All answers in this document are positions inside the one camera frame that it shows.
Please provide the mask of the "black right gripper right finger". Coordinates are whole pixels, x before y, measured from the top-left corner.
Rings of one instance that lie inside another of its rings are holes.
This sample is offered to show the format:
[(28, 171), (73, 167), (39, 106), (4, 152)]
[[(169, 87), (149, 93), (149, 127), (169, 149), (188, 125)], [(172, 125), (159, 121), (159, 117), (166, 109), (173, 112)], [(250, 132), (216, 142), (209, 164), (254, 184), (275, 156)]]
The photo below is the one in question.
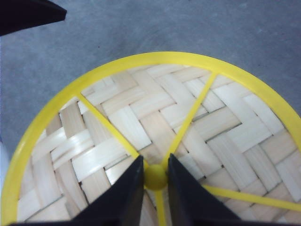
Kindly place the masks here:
[(168, 196), (172, 223), (175, 226), (272, 226), (272, 222), (242, 220), (217, 196), (245, 202), (300, 211), (296, 203), (241, 193), (213, 186), (202, 186), (170, 154), (168, 158)]

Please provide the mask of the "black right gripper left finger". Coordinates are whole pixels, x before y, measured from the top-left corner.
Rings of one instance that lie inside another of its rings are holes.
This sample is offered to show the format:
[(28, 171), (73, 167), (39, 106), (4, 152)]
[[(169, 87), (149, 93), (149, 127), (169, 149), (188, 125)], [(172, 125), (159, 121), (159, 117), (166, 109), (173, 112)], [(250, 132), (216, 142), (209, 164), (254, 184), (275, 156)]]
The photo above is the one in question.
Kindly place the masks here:
[(138, 226), (143, 204), (143, 157), (138, 156), (105, 193), (71, 220), (13, 223), (13, 226)]

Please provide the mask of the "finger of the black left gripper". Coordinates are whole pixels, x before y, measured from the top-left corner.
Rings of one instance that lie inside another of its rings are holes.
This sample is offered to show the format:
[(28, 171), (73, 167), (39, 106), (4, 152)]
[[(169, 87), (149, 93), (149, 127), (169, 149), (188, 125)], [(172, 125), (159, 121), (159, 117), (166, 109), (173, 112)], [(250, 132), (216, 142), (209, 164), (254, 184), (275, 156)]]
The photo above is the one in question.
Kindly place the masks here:
[(67, 10), (49, 0), (2, 0), (0, 35), (63, 21)]

